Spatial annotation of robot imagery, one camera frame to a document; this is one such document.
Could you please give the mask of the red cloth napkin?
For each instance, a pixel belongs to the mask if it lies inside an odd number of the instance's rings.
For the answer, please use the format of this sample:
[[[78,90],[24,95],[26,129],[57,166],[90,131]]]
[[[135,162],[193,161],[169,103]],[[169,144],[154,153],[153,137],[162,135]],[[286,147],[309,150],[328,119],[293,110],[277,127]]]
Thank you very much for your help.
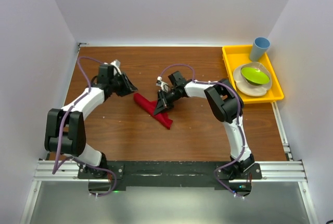
[[[154,110],[157,106],[157,101],[149,101],[144,96],[142,96],[140,93],[135,93],[133,95],[133,99],[135,103],[141,107],[143,110],[145,110],[150,116],[152,116],[155,120],[157,120],[162,126],[164,126],[166,129],[170,129],[172,126],[173,121],[169,118],[167,113],[158,113],[157,115],[154,115]]]

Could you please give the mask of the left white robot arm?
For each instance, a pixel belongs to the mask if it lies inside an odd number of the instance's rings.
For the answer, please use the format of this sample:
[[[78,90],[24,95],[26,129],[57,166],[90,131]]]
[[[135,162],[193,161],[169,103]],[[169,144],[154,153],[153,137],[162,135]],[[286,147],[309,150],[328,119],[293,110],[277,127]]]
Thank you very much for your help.
[[[96,81],[90,81],[83,93],[61,109],[51,109],[47,114],[44,147],[65,155],[88,167],[95,178],[108,174],[106,156],[92,148],[86,141],[85,119],[111,95],[127,96],[137,91],[127,75],[120,70],[120,61],[99,66]]]

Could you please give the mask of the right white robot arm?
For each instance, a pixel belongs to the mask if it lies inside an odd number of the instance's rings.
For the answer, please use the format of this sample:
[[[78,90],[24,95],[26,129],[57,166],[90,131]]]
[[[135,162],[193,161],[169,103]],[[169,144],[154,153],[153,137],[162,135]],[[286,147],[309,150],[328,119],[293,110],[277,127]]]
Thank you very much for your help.
[[[226,79],[216,82],[201,82],[185,79],[180,71],[168,76],[171,88],[166,89],[162,77],[158,77],[158,99],[154,115],[164,113],[174,107],[174,102],[181,98],[203,98],[208,101],[214,117],[223,124],[230,145],[231,162],[219,170],[233,173],[243,179],[250,173],[255,163],[254,156],[247,144],[243,127],[244,103]]]

